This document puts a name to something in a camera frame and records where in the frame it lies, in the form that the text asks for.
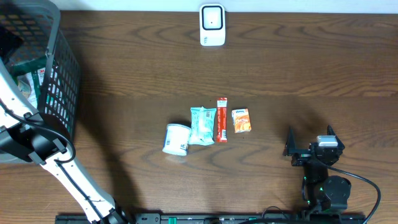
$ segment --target white cylindrical container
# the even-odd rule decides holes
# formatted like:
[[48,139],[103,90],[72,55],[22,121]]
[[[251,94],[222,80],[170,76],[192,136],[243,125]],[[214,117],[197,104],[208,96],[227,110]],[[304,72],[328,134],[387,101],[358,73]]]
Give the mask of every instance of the white cylindrical container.
[[177,156],[186,156],[191,128],[181,124],[168,124],[163,151]]

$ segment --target red stick package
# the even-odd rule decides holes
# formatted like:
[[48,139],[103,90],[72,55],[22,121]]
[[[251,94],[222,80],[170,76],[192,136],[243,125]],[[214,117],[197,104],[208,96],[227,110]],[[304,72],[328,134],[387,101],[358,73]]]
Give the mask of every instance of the red stick package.
[[217,100],[217,142],[226,142],[226,97]]

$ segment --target light blue packet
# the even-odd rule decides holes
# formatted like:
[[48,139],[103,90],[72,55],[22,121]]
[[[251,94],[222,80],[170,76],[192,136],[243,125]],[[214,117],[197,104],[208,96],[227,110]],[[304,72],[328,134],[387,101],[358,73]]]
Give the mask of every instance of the light blue packet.
[[201,146],[214,144],[213,131],[216,110],[216,108],[206,109],[204,107],[191,108],[192,131],[189,144],[198,144]]

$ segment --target wooden table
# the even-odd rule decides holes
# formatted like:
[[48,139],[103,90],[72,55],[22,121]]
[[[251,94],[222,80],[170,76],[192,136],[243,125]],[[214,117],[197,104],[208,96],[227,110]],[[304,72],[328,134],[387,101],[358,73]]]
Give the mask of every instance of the wooden table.
[[[99,185],[136,210],[293,210],[305,202],[303,170],[282,156],[288,126],[306,147],[331,124],[346,146],[335,167],[381,188],[370,223],[395,223],[397,16],[229,13],[227,26],[224,46],[202,47],[198,13],[62,12],[84,75],[77,157]],[[250,133],[234,134],[228,117],[228,143],[162,152],[168,123],[222,96],[228,114],[249,108]],[[376,191],[349,179],[348,211],[368,214]],[[2,164],[0,182],[0,223],[82,213],[39,166]]]

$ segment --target white background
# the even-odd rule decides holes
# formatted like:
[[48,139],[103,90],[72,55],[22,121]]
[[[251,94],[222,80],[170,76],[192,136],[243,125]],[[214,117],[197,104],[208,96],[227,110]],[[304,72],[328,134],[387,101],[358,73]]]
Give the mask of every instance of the white background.
[[220,3],[228,12],[398,13],[398,0],[51,0],[61,10],[197,12]]

